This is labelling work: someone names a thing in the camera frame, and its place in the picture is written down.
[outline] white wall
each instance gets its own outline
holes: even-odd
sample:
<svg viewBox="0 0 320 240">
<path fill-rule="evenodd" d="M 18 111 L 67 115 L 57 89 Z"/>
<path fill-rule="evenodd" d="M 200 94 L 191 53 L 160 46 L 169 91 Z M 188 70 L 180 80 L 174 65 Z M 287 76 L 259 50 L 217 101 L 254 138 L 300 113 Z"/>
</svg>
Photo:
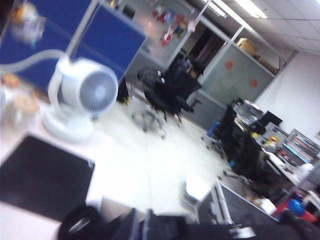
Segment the white wall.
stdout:
<svg viewBox="0 0 320 240">
<path fill-rule="evenodd" d="M 255 103 L 320 145 L 320 56 L 299 52 Z"/>
</svg>

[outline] paper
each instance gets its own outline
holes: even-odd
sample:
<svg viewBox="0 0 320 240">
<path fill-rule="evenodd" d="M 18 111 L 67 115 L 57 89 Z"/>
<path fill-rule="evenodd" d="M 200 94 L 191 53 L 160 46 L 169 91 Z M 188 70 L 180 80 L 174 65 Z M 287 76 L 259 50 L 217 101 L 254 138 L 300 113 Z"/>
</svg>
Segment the paper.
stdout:
<svg viewBox="0 0 320 240">
<path fill-rule="evenodd" d="M 251 227 L 233 228 L 229 230 L 229 233 L 234 239 L 248 239 L 257 236 Z"/>
</svg>

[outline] black mouse pad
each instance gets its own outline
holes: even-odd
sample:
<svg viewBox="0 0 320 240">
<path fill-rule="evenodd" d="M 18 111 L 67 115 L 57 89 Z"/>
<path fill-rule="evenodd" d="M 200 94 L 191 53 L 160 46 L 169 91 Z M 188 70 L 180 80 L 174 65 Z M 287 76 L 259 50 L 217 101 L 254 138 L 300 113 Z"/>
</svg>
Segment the black mouse pad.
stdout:
<svg viewBox="0 0 320 240">
<path fill-rule="evenodd" d="M 61 221 L 85 203 L 94 164 L 27 136 L 0 167 L 0 200 Z"/>
</svg>

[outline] chair base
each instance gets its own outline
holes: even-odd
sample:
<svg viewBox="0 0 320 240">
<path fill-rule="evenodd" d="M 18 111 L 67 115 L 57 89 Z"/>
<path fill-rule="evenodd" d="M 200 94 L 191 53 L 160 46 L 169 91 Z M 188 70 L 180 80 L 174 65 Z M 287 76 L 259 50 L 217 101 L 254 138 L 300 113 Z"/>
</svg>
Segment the chair base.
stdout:
<svg viewBox="0 0 320 240">
<path fill-rule="evenodd" d="M 222 147 L 222 142 L 221 142 L 221 140 L 218 140 L 218 139 L 216 139 L 216 138 L 214 138 L 214 137 L 210 137 L 210 136 L 207 136 L 207 135 L 202 136 L 202 137 L 201 137 L 201 140 L 202 140 L 202 141 L 205 141 L 205 142 L 209 141 L 209 144 L 206 145 L 206 148 L 207 148 L 208 150 L 210 149 L 210 147 L 212 147 L 213 150 L 215 150 L 215 151 L 220 155 L 220 157 L 221 157 L 222 159 L 225 159 L 225 158 L 227 157 L 226 152 L 225 152 L 225 150 L 224 150 L 223 147 Z"/>
<path fill-rule="evenodd" d="M 150 109 L 146 109 L 146 110 L 144 110 L 144 111 L 142 111 L 142 112 L 135 112 L 135 113 L 133 113 L 133 114 L 132 114 L 132 118 L 135 119 L 135 118 L 136 118 L 136 115 L 141 115 L 141 116 L 142 116 L 142 119 L 143 119 L 143 127 L 142 127 L 142 130 L 143 130 L 144 132 L 147 132 L 147 131 L 151 128 L 151 126 L 152 126 L 155 122 L 157 122 L 159 128 L 162 129 L 162 131 L 163 131 L 163 134 L 161 135 L 161 138 L 162 138 L 162 139 L 165 139 L 165 138 L 166 138 L 167 132 L 166 132 L 166 130 L 165 130 L 165 128 L 164 128 L 164 125 L 163 125 L 163 122 L 162 122 L 161 118 L 158 116 L 158 114 L 157 114 L 156 112 L 154 112 L 154 111 L 152 111 L 152 110 L 150 110 Z M 147 121 L 146 121 L 146 116 L 150 116 L 150 117 L 151 117 L 151 120 L 150 120 L 149 123 L 147 123 Z"/>
</svg>

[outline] fan base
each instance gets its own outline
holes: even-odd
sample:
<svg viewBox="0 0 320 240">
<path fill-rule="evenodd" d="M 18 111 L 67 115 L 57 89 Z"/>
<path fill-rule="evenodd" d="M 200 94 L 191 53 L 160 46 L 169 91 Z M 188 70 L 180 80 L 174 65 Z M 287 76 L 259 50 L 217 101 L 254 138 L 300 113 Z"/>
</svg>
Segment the fan base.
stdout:
<svg viewBox="0 0 320 240">
<path fill-rule="evenodd" d="M 62 119 L 53 106 L 45 111 L 42 123 L 52 135 L 73 143 L 87 140 L 94 130 L 88 116 L 70 116 L 67 120 Z"/>
</svg>

